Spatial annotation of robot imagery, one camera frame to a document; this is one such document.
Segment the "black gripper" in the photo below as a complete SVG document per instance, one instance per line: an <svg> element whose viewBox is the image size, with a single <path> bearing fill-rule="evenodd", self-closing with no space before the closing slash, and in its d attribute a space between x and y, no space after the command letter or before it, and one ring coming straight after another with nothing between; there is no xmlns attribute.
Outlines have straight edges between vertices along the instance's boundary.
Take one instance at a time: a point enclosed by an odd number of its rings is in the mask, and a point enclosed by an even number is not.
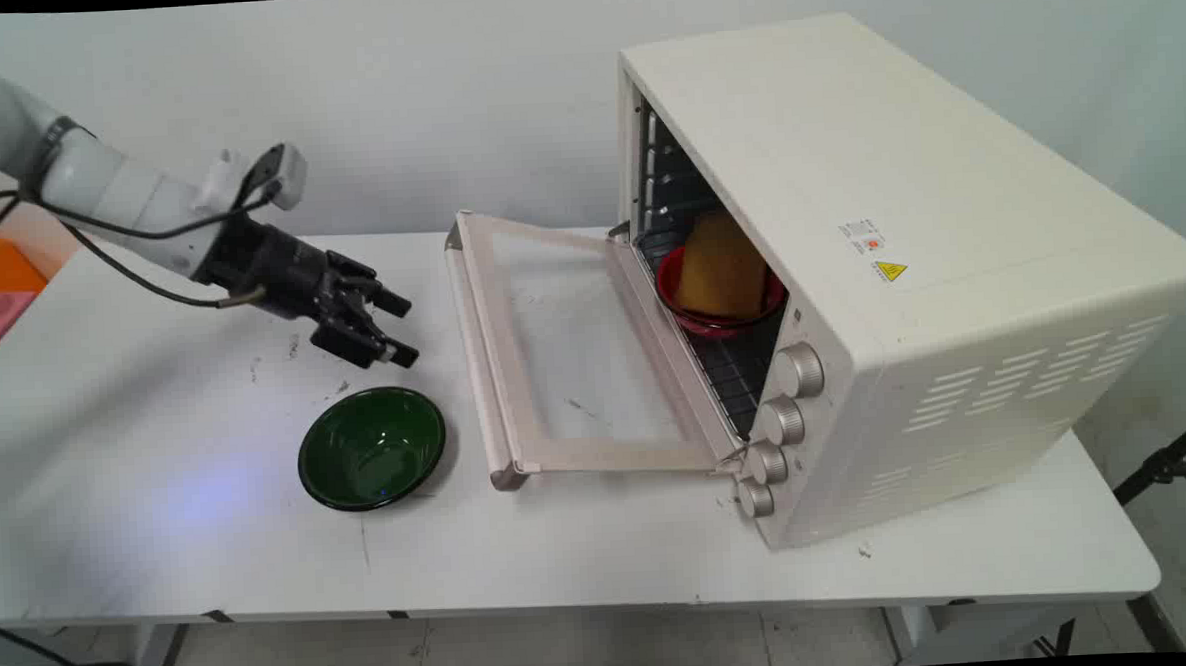
<svg viewBox="0 0 1186 666"><path fill-rule="evenodd" d="M193 281L237 296L261 289L251 305L278 318L317 321L310 342L361 369L376 363L412 369L415 347L387 337L365 305L404 318L412 300L390 292L370 265L324 251L301 238L240 214L222 223ZM342 297L353 297L342 300Z"/></svg>

